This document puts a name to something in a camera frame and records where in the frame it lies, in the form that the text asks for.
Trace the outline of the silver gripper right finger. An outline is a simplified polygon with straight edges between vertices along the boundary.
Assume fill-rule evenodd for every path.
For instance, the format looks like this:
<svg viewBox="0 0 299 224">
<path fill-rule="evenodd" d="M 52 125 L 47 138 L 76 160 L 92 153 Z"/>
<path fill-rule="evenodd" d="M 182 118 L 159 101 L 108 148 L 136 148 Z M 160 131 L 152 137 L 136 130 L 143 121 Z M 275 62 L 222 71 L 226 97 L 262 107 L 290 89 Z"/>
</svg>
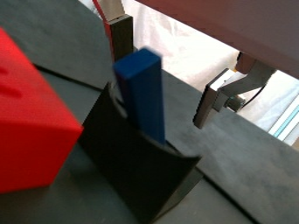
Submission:
<svg viewBox="0 0 299 224">
<path fill-rule="evenodd" d="M 194 125 L 202 129 L 211 111 L 220 111 L 235 96 L 263 88 L 275 72 L 275 68 L 242 52 L 235 69 L 226 68 L 206 85 L 192 118 Z"/>
</svg>

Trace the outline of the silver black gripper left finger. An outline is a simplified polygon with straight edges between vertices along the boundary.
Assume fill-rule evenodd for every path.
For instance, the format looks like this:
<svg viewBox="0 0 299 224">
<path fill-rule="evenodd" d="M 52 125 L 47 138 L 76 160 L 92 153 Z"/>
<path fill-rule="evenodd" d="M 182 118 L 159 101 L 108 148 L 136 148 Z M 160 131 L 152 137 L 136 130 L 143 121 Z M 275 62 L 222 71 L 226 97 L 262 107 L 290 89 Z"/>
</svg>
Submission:
<svg viewBox="0 0 299 224">
<path fill-rule="evenodd" d="M 126 14 L 122 0 L 92 0 L 102 17 L 112 60 L 118 61 L 134 52 L 134 17 Z"/>
</svg>

